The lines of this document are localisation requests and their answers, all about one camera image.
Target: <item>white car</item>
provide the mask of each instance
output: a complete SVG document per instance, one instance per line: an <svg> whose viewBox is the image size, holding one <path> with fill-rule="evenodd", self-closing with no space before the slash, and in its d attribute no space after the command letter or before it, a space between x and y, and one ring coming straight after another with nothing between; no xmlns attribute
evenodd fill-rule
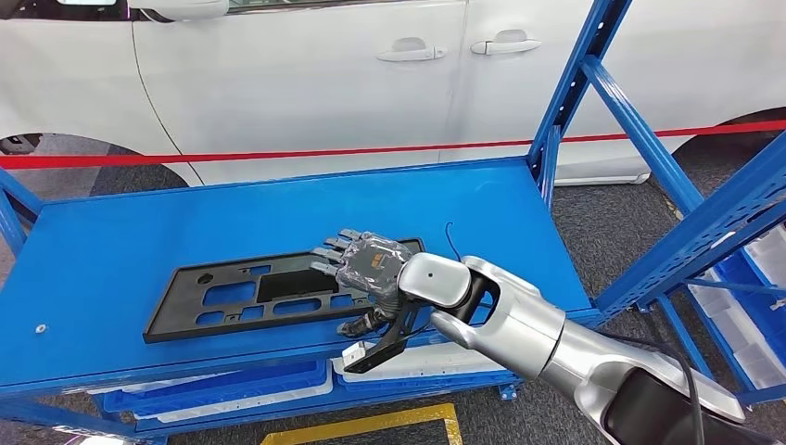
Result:
<svg viewBox="0 0 786 445"><path fill-rule="evenodd" d="M146 155L525 140L591 3L227 1L0 0L0 138L75 134ZM635 0L605 65L656 130L784 107L786 2ZM617 132L590 89L568 135ZM169 167L216 184L527 149ZM647 174L629 141L561 147L558 184Z"/></svg>

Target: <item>black cable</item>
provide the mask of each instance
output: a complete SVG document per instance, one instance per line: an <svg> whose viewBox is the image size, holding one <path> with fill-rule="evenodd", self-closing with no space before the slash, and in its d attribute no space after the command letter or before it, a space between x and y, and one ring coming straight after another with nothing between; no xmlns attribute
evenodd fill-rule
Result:
<svg viewBox="0 0 786 445"><path fill-rule="evenodd" d="M605 332L599 332L599 334L619 341L626 341L629 343L639 343L641 345L651 346L667 355L670 355L671 357L674 357L674 359L677 360L677 362L679 362L679 366L682 368L682 372L685 374L685 379L688 381L688 394L691 397L691 411L693 416L693 429L696 439L695 440L696 445L704 445L704 423L702 420L702 404L699 402L699 393L696 391L696 382L693 380L693 372L691 371L691 365L688 363L688 361L684 357L682 357L681 354L678 354L674 350L674 348L668 346L665 343L655 343L654 341L644 340L641 338L618 336L616 334L607 334Z"/></svg>
<svg viewBox="0 0 786 445"><path fill-rule="evenodd" d="M414 331L409 333L406 337L402 337L401 340L399 340L399 341L409 340L410 338L417 336L421 332L425 331L426 328L428 328L428 326L430 326L430 325L431 325L431 322L425 322L424 325L418 327L417 329L415 329Z"/></svg>
<svg viewBox="0 0 786 445"><path fill-rule="evenodd" d="M461 261L462 256L459 255L459 251L456 250L456 247L453 246L453 240L450 238L450 227L453 225L453 221L448 221L445 224L445 237L448 238L448 244L450 244L450 249L453 250L453 253L456 255L456 261Z"/></svg>

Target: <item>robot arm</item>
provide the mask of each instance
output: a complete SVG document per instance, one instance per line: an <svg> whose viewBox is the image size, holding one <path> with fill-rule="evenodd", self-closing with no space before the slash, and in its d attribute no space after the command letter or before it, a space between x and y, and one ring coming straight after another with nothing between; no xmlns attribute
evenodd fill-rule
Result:
<svg viewBox="0 0 786 445"><path fill-rule="evenodd" d="M397 279L401 312L375 346L366 349L360 342L345 351L346 370L362 373L401 353L407 337L401 341L400 333L411 332L417 309L430 305L431 324L442 335L523 378L549 382L610 442L696 443L688 379L674 359L566 320L534 286L477 257L458 262L417 253L402 264L387 275ZM347 266L339 269L346 272ZM494 300L487 320L470 326L487 293ZM705 443L780 443L740 425L745 416L733 394L695 371L692 376Z"/></svg>

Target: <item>blue shelf surface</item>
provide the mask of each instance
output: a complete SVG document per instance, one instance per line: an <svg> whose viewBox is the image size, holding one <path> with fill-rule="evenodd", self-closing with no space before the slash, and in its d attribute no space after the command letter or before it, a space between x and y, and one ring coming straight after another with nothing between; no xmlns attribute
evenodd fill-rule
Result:
<svg viewBox="0 0 786 445"><path fill-rule="evenodd" d="M0 294L0 355L19 358L0 397L338 356L351 341L337 320L149 345L142 330L175 268L308 250L345 227L452 256L447 222L462 254L522 276L568 316L597 313L518 158L58 201Z"/></svg>
<svg viewBox="0 0 786 445"><path fill-rule="evenodd" d="M489 385L505 385L518 382L517 377L512 377L508 381L488 380L478 381L474 384L466 385L446 385L437 388L402 388L402 389L380 389L377 391L347 391L346 388L338 385L334 375L333 391L329 394L306 399L274 403L271 405L248 408L240 411L220 413L199 417L195 419L182 420L179 422L161 423L156 419L139 420L136 424L136 431L141 437L156 437L178 434L185 431L196 429L216 428L220 426L237 425L248 422L259 422L263 420L280 419L302 414L325 413L344 410L362 405L373 405L392 401L403 401L416 397L429 397L439 394L447 394L455 391L462 391L473 388L484 388Z"/></svg>

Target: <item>yellow floor marking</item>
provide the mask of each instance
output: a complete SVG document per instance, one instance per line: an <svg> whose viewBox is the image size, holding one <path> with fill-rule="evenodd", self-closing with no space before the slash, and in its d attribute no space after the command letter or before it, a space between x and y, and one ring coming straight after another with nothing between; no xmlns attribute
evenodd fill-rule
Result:
<svg viewBox="0 0 786 445"><path fill-rule="evenodd" d="M459 419L452 403L416 408L414 410L399 411L397 413L374 415L362 419L336 422L334 424L312 426L310 428L291 429L278 433L270 433L260 445L298 445L300 443L315 442L368 433L379 429L393 428L444 420L448 432L449 445L462 445L462 435L459 431Z"/></svg>

